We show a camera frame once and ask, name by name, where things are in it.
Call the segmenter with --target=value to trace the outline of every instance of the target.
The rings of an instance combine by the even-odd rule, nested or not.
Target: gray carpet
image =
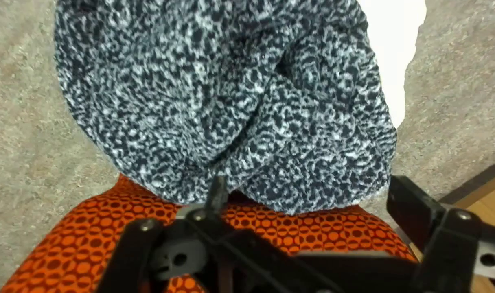
[[[441,196],[495,162],[495,0],[428,0],[394,170]],[[0,0],[0,286],[71,206],[117,172],[69,118],[52,0]]]

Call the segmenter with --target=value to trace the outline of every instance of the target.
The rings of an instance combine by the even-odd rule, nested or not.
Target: black metal frame
[[[387,209],[423,250],[420,263],[372,252],[288,257],[223,221],[224,201],[226,178],[216,177],[208,201],[183,208],[174,224],[130,222],[97,291],[156,293],[179,274],[195,276],[211,293],[460,293],[473,273],[495,279],[495,226],[465,209],[444,209],[407,177],[392,177]]]

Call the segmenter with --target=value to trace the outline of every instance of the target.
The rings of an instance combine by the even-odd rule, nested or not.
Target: orange patterned fabric
[[[19,265],[1,291],[94,291],[125,224],[156,218],[169,224],[179,206],[153,196],[125,177],[73,208]],[[350,206],[286,216],[250,201],[231,203],[224,219],[250,227],[288,253],[299,250],[384,250],[413,260],[408,247],[379,218]],[[167,291],[201,291],[190,276],[172,278]]]

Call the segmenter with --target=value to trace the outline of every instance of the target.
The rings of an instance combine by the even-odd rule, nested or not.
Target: black and white patterned cloth
[[[68,107],[131,180],[174,203],[214,174],[276,211],[387,183],[395,128],[356,0],[58,0]]]

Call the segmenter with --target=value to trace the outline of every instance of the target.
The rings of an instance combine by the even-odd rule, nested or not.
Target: leopard print fabric
[[[229,190],[283,213],[346,206],[389,178],[395,128],[356,0],[58,0],[68,107],[164,200]]]

